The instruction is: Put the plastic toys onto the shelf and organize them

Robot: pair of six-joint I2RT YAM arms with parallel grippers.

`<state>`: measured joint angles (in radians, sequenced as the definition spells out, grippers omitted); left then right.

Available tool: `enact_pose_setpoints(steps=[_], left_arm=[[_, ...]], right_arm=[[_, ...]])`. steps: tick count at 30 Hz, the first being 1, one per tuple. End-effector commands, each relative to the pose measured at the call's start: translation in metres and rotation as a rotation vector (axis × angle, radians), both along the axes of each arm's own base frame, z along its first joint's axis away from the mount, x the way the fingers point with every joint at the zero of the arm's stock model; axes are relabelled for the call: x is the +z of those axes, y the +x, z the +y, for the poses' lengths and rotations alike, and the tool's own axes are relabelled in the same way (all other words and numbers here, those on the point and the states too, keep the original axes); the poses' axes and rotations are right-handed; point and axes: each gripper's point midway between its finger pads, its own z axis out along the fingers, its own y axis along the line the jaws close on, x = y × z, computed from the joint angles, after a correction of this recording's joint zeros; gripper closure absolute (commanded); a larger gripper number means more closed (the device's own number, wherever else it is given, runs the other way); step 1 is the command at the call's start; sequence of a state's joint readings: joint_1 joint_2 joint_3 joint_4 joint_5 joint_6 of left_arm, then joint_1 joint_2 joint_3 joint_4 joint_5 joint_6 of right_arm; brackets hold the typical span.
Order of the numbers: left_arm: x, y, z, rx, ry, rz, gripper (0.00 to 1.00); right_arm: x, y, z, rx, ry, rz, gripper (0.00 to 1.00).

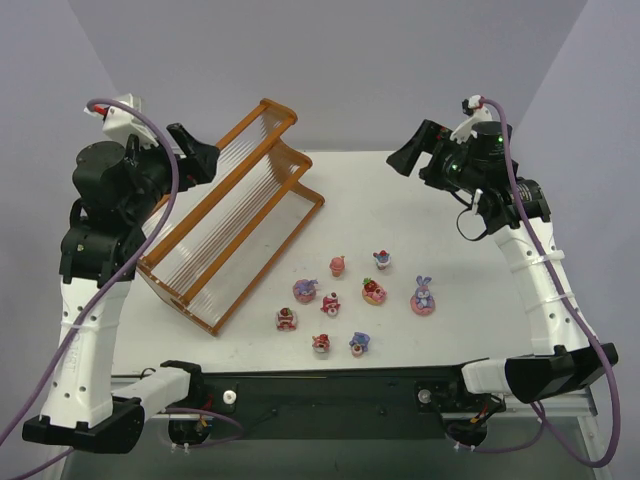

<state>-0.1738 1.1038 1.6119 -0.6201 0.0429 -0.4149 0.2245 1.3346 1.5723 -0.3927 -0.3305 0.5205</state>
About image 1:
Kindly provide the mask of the blue cupcake toy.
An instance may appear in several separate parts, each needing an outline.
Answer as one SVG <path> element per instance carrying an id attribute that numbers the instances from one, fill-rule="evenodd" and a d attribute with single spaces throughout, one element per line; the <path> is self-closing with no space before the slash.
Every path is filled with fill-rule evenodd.
<path id="1" fill-rule="evenodd" d="M 374 252 L 373 257 L 378 270 L 385 270 L 391 264 L 391 254 L 386 250 Z"/>

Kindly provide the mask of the purple bunny sitting donut toy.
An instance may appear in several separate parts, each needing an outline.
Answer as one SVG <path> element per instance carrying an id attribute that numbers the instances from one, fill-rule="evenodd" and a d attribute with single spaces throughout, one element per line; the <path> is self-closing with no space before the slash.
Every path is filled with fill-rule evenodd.
<path id="1" fill-rule="evenodd" d="M 410 299 L 410 307 L 416 315 L 428 316 L 435 310 L 435 300 L 429 288 L 431 281 L 429 276 L 416 277 L 417 287 Z"/>

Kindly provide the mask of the small purple bunny toy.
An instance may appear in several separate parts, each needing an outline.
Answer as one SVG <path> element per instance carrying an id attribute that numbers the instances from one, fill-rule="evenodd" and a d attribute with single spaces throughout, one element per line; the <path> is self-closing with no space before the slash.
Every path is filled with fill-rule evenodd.
<path id="1" fill-rule="evenodd" d="M 349 341 L 350 352 L 353 357 L 361 357 L 369 350 L 370 336 L 364 332 L 355 332 Z"/>

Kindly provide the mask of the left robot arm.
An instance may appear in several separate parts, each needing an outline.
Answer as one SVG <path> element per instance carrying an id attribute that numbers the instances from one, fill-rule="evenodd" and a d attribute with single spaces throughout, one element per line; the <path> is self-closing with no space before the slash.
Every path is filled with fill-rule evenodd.
<path id="1" fill-rule="evenodd" d="M 76 158 L 72 181 L 79 197 L 59 268 L 64 352 L 41 413 L 23 424 L 28 442 L 124 454 L 149 418 L 171 406 L 196 408 L 205 398 L 200 366 L 176 360 L 126 388 L 111 389 L 120 315 L 138 250 L 149 238 L 143 225 L 173 187 L 184 192 L 216 175 L 217 147 L 199 142 L 179 123 L 167 131 L 181 150 L 173 157 L 131 134 L 124 144 L 89 145 Z"/>

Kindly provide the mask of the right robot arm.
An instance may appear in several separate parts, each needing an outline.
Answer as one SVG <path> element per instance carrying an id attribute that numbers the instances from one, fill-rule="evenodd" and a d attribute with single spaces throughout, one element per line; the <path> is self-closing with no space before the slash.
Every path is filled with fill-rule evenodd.
<path id="1" fill-rule="evenodd" d="M 387 163 L 403 176 L 419 157 L 425 185 L 471 195 L 466 208 L 484 223 L 484 236 L 503 254 L 530 325 L 532 351 L 507 359 L 486 359 L 461 369 L 473 394 L 512 394 L 532 403 L 580 390 L 611 373 L 618 361 L 611 343 L 596 344 L 593 330 L 580 318 L 562 268 L 564 253 L 555 243 L 551 211 L 540 185 L 518 176 L 518 164 L 505 156 L 511 128 L 479 121 L 467 139 L 430 120 Z"/>

